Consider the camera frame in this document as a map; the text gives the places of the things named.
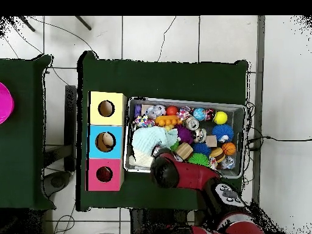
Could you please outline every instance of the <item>red ball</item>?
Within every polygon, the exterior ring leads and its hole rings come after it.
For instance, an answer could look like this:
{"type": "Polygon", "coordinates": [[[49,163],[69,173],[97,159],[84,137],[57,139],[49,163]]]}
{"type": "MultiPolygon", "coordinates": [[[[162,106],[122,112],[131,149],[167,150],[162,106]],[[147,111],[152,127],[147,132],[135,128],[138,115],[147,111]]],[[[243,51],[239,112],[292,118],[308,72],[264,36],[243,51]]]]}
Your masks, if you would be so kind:
{"type": "Polygon", "coordinates": [[[166,111],[166,115],[176,115],[179,112],[178,108],[176,106],[169,106],[166,111]]]}

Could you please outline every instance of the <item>orange ball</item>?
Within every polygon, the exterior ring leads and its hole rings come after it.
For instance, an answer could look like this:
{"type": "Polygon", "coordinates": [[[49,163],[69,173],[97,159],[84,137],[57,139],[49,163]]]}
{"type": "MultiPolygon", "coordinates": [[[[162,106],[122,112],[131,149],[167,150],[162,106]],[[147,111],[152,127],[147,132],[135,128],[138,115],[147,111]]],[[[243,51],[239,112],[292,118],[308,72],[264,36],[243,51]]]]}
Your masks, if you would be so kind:
{"type": "Polygon", "coordinates": [[[233,143],[225,143],[222,145],[222,150],[226,155],[233,155],[236,152],[236,147],[233,143]]]}

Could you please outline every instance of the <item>green spiky ball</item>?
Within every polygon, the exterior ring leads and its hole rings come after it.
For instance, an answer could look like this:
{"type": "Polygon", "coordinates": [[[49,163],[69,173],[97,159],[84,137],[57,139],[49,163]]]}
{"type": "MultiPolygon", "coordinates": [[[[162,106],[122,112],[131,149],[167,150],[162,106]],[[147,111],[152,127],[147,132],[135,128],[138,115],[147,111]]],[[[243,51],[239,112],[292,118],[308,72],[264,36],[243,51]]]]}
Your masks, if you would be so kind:
{"type": "Polygon", "coordinates": [[[188,162],[206,167],[209,165],[208,157],[205,154],[193,154],[191,158],[188,159],[188,162]]]}

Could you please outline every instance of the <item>blue spiky ball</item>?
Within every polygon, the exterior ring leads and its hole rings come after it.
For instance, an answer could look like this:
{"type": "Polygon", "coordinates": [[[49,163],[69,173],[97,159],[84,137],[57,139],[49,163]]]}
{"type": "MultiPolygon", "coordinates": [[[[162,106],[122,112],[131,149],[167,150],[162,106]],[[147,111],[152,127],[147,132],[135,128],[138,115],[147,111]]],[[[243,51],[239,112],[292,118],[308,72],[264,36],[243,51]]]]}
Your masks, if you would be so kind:
{"type": "Polygon", "coordinates": [[[192,145],[193,152],[198,154],[205,154],[209,156],[211,154],[211,149],[205,143],[196,143],[192,145]]]}
{"type": "Polygon", "coordinates": [[[227,135],[229,138],[228,140],[225,141],[225,143],[231,142],[231,140],[233,140],[234,137],[233,129],[227,124],[215,126],[212,130],[212,134],[217,137],[218,141],[220,141],[221,137],[227,135]]]}

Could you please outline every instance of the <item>green table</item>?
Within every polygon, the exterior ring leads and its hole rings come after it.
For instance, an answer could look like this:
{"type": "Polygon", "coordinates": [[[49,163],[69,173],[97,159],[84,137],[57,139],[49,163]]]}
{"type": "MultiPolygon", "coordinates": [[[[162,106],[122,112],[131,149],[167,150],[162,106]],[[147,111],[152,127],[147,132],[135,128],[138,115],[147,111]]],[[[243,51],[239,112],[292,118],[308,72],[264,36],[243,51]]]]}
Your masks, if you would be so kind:
{"type": "MultiPolygon", "coordinates": [[[[85,51],[78,61],[77,192],[78,210],[88,207],[199,209],[198,193],[187,189],[161,189],[149,175],[125,172],[120,191],[85,191],[87,153],[87,96],[107,91],[131,96],[180,99],[244,105],[246,61],[227,63],[157,63],[130,60],[99,60],[85,51]]],[[[228,180],[241,188],[241,179],[228,180]]]]}

